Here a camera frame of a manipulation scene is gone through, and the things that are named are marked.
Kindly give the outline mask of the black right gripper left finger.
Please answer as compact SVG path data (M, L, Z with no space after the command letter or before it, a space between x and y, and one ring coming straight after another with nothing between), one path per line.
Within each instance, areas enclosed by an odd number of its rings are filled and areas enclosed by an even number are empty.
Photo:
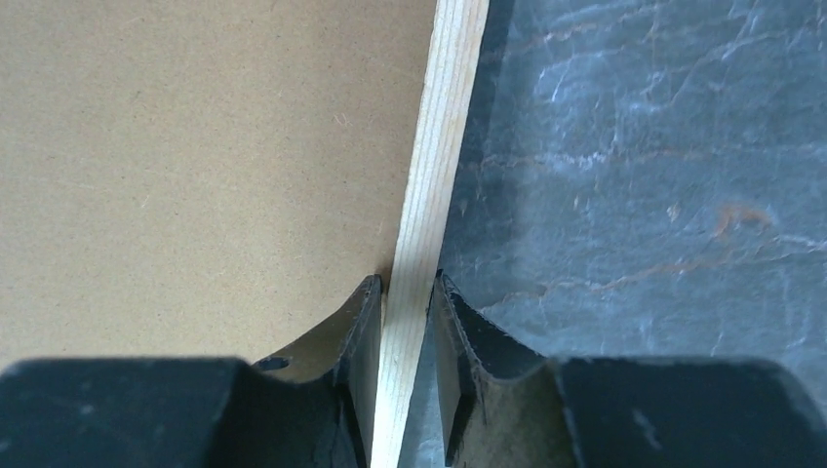
M367 467L382 283L255 362L37 359L1 374L5 467Z

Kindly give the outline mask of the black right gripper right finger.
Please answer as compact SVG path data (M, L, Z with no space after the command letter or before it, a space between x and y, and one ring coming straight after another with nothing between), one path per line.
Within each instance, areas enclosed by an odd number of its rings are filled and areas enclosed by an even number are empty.
M545 357L438 273L429 315L450 467L822 467L802 383L752 358Z

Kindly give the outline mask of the wooden picture frame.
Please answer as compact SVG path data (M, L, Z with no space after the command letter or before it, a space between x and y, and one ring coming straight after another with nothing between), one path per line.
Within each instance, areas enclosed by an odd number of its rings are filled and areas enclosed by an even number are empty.
M490 4L436 4L384 313L371 450L397 466Z

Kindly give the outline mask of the brown backing board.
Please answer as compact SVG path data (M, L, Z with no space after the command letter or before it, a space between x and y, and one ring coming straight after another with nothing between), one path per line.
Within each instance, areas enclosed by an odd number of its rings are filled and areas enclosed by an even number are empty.
M5 1L1 362L249 360L388 276L431 1Z

